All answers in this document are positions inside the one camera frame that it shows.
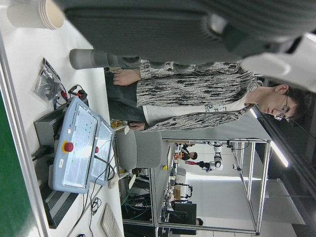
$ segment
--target plastic bag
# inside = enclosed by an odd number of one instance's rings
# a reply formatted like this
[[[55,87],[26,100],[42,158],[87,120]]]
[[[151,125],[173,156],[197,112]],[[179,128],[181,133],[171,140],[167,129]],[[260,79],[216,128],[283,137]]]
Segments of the plastic bag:
[[[60,83],[59,75],[50,63],[43,58],[43,67],[39,73],[34,93],[48,105],[53,105],[58,98]]]

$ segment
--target hand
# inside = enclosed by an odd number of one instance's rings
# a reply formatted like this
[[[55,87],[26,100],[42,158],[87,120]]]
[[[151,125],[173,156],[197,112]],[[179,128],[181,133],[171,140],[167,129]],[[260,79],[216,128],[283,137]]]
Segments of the hand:
[[[119,70],[116,71],[113,77],[114,85],[131,85],[141,80],[139,69],[134,70]]]
[[[131,122],[128,127],[129,129],[140,131],[145,128],[145,122]]]

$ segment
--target paper cup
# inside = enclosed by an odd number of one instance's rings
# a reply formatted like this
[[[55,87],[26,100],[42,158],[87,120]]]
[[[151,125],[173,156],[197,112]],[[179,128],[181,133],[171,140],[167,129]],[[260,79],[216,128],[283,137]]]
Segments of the paper cup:
[[[9,6],[7,16],[15,27],[48,28],[55,30],[64,24],[64,14],[52,0],[21,2]]]

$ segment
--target glasses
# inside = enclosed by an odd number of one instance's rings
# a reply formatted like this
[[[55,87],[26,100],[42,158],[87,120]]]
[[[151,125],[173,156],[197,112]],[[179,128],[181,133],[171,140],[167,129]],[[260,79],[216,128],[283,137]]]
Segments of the glasses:
[[[282,110],[277,110],[279,112],[278,115],[274,115],[274,118],[276,120],[281,121],[282,118],[284,118],[284,114],[287,112],[287,98],[288,98],[288,90],[286,92],[286,101],[285,101],[285,106],[282,108]]]

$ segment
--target robot arm in background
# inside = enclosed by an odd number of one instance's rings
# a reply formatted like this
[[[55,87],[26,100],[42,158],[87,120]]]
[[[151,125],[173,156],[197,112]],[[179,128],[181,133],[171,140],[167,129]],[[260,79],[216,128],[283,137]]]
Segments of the robot arm in background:
[[[185,164],[198,165],[202,169],[205,169],[207,173],[212,170],[222,170],[223,164],[222,164],[221,151],[223,148],[223,144],[219,142],[213,142],[213,143],[208,142],[208,144],[214,147],[214,151],[215,151],[214,161],[210,161],[210,162],[185,161]]]

